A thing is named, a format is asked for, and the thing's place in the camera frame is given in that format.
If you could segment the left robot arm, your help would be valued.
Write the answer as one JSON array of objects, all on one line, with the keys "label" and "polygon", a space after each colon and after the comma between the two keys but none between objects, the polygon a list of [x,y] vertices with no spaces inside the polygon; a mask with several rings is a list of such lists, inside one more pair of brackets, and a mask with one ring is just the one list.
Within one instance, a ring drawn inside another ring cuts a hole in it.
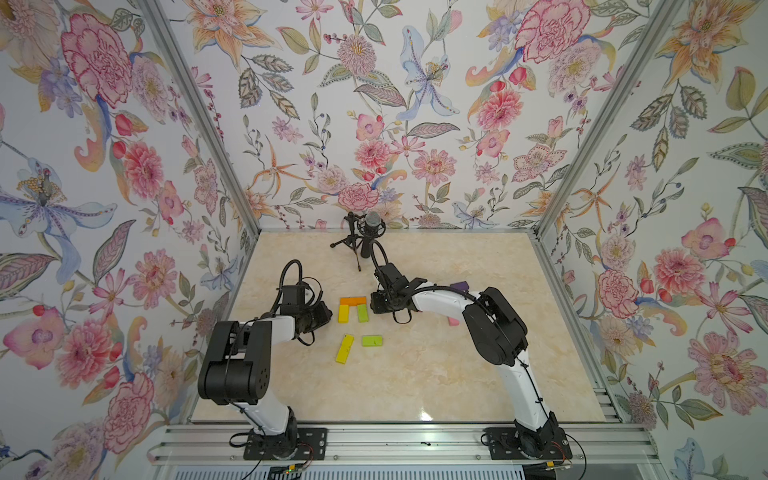
[{"label": "left robot arm", "polygon": [[300,281],[281,287],[272,308],[248,321],[220,321],[212,331],[198,395],[239,412],[251,425],[258,447],[286,456],[298,446],[291,407],[270,390],[272,348],[327,325],[332,312],[323,293]]}]

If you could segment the orange long block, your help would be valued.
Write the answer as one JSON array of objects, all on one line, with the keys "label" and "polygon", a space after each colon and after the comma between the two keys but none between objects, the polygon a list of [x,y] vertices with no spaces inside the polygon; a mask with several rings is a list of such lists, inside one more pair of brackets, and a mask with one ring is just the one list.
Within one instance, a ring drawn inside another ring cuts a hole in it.
[{"label": "orange long block", "polygon": [[366,305],[367,304],[367,298],[365,296],[362,297],[344,297],[341,298],[339,301],[340,305],[346,305],[346,306],[359,306],[359,305]]}]

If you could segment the yellow short block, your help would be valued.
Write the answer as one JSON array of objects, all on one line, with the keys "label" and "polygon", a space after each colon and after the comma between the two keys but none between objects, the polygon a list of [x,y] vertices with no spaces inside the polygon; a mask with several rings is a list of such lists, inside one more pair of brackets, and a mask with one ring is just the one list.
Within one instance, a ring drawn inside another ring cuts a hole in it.
[{"label": "yellow short block", "polygon": [[349,306],[340,304],[338,309],[338,323],[347,324],[349,322]]}]

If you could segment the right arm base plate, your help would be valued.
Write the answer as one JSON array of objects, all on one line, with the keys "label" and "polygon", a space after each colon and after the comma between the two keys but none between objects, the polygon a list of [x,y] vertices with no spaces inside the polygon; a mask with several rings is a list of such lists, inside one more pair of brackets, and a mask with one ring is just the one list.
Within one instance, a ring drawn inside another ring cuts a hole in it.
[{"label": "right arm base plate", "polygon": [[480,437],[492,460],[532,460],[563,462],[573,453],[562,428],[542,435],[513,427],[489,427]]}]

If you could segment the lime green block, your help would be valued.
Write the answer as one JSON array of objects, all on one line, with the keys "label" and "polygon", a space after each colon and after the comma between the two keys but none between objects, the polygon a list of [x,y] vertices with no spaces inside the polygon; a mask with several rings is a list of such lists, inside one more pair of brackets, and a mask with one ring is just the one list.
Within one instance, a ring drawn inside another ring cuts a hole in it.
[{"label": "lime green block", "polygon": [[375,348],[383,345],[383,337],[381,335],[366,335],[362,337],[362,346],[364,348]]},{"label": "lime green block", "polygon": [[369,321],[368,308],[365,304],[359,304],[356,306],[357,318],[360,323],[367,323]]}]

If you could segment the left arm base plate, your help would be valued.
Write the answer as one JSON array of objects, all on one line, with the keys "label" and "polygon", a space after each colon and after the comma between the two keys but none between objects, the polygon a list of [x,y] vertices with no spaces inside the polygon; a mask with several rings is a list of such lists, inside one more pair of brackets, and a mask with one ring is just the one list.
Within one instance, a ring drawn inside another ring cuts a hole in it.
[{"label": "left arm base plate", "polygon": [[326,428],[298,427],[274,436],[264,436],[251,431],[246,440],[243,458],[246,461],[324,460],[327,446]]}]

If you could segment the yellow long block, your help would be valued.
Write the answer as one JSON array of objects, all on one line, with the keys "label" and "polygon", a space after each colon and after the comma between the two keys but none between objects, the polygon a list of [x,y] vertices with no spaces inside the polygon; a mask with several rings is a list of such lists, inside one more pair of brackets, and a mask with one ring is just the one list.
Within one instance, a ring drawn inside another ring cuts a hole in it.
[{"label": "yellow long block", "polygon": [[338,364],[345,365],[349,359],[352,346],[354,345],[355,338],[352,335],[345,334],[341,344],[339,346],[339,350],[337,352],[337,355],[335,357],[335,361]]}]

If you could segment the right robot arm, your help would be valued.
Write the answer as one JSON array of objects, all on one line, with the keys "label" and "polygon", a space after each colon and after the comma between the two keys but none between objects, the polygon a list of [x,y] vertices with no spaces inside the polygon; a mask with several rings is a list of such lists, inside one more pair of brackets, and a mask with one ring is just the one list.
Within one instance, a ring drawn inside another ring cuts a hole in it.
[{"label": "right robot arm", "polygon": [[392,263],[377,266],[374,276],[379,289],[371,294],[371,309],[376,314],[426,312],[463,320],[475,350],[498,368],[511,396],[518,450],[541,458],[562,429],[535,380],[527,326],[501,291],[488,287],[470,293],[423,278],[409,280]]}]

